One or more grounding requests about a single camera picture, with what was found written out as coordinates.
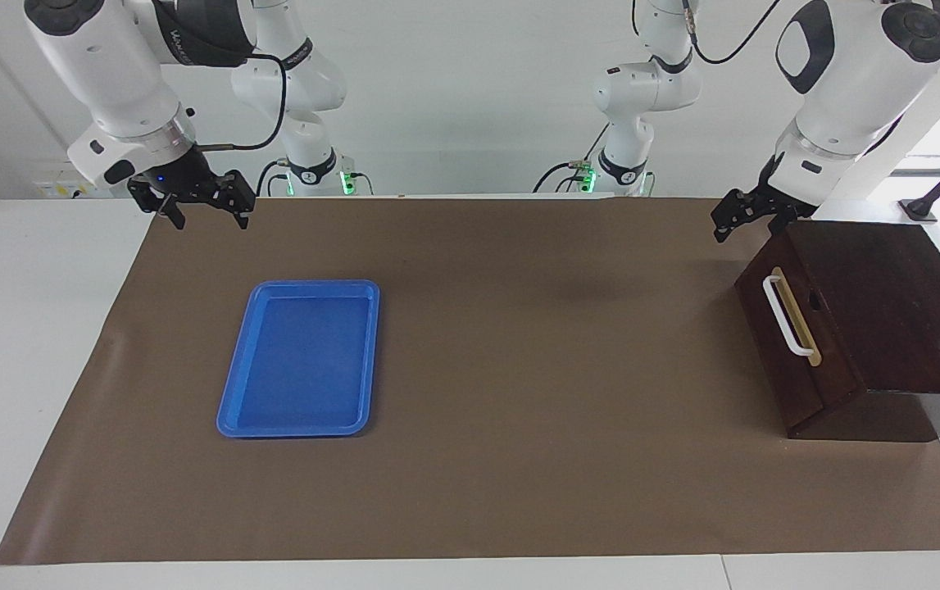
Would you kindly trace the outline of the wooden drawer with white handle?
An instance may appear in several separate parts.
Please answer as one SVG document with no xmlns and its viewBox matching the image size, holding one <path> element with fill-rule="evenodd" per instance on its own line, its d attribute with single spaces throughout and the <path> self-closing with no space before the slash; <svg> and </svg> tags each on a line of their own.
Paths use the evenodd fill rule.
<svg viewBox="0 0 940 590">
<path fill-rule="evenodd" d="M 735 290 L 787 435 L 851 441 L 843 410 L 858 392 L 858 377 L 788 233 L 769 239 Z"/>
</svg>

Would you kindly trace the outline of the dark wooden drawer cabinet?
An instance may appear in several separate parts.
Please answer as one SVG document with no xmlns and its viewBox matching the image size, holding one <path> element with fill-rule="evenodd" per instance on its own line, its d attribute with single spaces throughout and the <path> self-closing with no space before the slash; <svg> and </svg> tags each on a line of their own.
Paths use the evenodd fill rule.
<svg viewBox="0 0 940 590">
<path fill-rule="evenodd" d="M 940 437 L 940 253 L 919 225 L 796 223 L 802 309 L 822 361 L 822 406 L 795 439 L 928 443 Z"/>
</svg>

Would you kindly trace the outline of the blue plastic tray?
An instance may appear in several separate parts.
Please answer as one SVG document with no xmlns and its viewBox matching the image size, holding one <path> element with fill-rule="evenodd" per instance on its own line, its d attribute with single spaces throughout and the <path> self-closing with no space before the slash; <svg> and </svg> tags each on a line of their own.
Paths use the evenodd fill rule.
<svg viewBox="0 0 940 590">
<path fill-rule="evenodd" d="M 249 295 L 216 426 L 229 439 L 343 438 L 370 418 L 379 285 L 275 280 Z"/>
</svg>

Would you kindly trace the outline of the brown table mat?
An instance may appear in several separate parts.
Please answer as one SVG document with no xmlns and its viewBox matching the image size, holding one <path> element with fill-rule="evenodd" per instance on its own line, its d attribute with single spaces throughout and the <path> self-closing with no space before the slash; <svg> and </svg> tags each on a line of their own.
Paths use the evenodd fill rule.
<svg viewBox="0 0 940 590">
<path fill-rule="evenodd" d="M 701 199 L 155 218 L 0 565 L 940 550 L 940 445 L 787 440 Z M 368 425 L 229 439 L 249 294 L 367 279 Z"/>
</svg>

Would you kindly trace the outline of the white wall socket box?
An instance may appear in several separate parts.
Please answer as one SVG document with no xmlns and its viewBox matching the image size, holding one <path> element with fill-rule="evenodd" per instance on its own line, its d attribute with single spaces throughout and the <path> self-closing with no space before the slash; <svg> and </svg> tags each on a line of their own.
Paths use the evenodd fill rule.
<svg viewBox="0 0 940 590">
<path fill-rule="evenodd" d="M 72 163 L 45 163 L 32 172 L 32 183 L 45 198 L 81 199 L 98 197 L 98 188 L 85 179 Z"/>
</svg>

